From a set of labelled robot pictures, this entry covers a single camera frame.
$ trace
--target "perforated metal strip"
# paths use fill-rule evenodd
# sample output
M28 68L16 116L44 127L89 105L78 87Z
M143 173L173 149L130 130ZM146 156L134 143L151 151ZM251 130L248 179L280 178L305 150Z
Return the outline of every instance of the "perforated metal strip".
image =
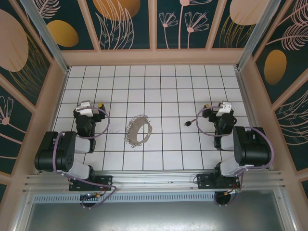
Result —
M35 204L80 203L80 194L37 194ZM101 201L105 196L92 198L85 203ZM120 202L176 202L176 201L213 201L213 192L168 192L168 193L117 193L112 195L106 203Z

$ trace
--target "grid tile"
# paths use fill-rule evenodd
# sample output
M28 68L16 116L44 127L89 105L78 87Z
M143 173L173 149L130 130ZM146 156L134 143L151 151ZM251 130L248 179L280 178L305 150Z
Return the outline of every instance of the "grid tile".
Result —
M184 126L205 104L229 100L237 125L249 125L233 66L75 66L69 77L55 131L77 131L77 102L91 100L96 107L102 102L110 115L110 127L96 138L95 152L76 154L76 160L95 170L213 169L232 152L217 151L214 138L200 133L195 122ZM153 131L145 144L132 148L125 143L125 130L137 115L147 115ZM198 121L203 131L213 134L213 123L201 117ZM96 134L107 122L96 124ZM147 125L141 128L137 139L147 131Z

